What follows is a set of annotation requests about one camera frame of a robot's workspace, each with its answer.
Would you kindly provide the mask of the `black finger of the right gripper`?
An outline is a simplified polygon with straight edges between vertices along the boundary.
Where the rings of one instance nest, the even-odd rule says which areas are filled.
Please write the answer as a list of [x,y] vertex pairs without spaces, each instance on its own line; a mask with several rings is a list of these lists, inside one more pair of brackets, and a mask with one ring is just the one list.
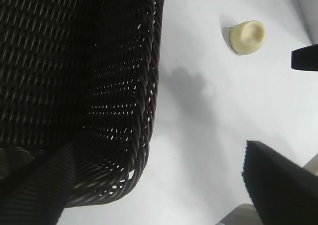
[[291,52],[291,68],[299,71],[318,71],[318,44]]

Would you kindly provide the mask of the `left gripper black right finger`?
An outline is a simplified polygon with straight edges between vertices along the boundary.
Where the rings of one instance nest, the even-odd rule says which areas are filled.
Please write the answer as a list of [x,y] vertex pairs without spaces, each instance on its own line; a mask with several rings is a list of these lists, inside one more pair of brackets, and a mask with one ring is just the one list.
[[265,225],[316,225],[318,177],[259,141],[247,141],[242,172]]

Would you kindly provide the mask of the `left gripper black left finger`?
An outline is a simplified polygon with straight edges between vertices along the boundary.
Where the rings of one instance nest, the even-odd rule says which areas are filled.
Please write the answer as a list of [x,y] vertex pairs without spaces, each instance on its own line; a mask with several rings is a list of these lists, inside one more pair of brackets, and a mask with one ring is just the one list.
[[73,144],[46,152],[0,181],[2,225],[55,225],[75,182]]

